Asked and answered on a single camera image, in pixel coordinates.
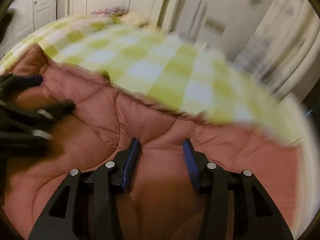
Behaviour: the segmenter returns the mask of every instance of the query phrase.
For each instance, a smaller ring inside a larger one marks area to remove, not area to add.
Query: bed
[[[254,125],[283,144],[301,145],[298,198],[290,226],[297,239],[320,207],[320,160],[305,110],[292,94],[281,102],[272,98],[249,76],[230,68],[223,53],[202,51],[174,36],[165,37],[179,0],[169,0],[163,7],[164,1],[108,1],[108,7],[126,6],[141,12],[161,29],[159,33],[114,24],[110,17],[85,15],[105,7],[105,0],[66,0],[66,17],[17,44],[1,60],[0,71],[37,42],[53,60],[108,74],[115,84],[166,107],[201,113],[213,122]]]

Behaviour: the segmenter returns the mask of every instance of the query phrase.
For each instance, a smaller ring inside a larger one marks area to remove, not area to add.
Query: checkered bed sheet
[[[269,92],[231,68],[220,52],[206,52],[174,37],[111,18],[71,16],[19,42],[0,61],[0,71],[37,42],[57,62],[107,71],[112,82],[163,105],[213,122],[245,122],[286,134],[284,118]]]

